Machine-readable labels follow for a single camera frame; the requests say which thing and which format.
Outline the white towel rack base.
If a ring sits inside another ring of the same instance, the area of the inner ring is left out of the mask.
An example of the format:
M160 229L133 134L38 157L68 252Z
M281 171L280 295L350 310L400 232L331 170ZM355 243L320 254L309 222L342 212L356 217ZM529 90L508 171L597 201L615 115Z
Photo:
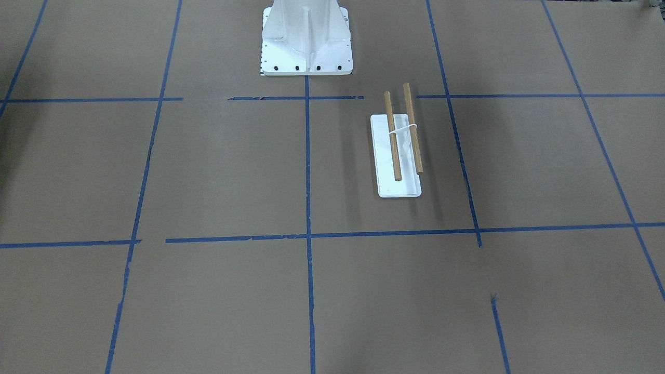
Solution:
M415 123L407 114L395 114L389 126L387 114L370 116L376 187L380 198L418 198L422 194L413 141Z

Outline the wooden rack rod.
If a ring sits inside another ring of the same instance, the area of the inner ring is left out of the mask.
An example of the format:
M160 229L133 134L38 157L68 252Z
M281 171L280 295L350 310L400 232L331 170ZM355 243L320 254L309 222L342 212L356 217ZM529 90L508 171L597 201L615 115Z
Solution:
M402 85L404 92L404 99L406 104L406 114L409 121L409 135L411 138L411 146L413 146L414 166L418 175L424 174L424 167L422 161L422 152L418 137L418 126L415 118L413 93L409 83Z
M394 118L391 93L389 91L384 92L384 105L389 128L390 153L392 157L394 180L399 182L402 181L401 159L397 147L396 121Z

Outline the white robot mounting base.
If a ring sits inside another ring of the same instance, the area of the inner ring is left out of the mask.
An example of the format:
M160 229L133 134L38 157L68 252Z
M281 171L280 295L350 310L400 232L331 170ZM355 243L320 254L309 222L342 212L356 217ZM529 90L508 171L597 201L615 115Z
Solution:
M263 10L263 76L352 74L351 26L337 1L274 1Z

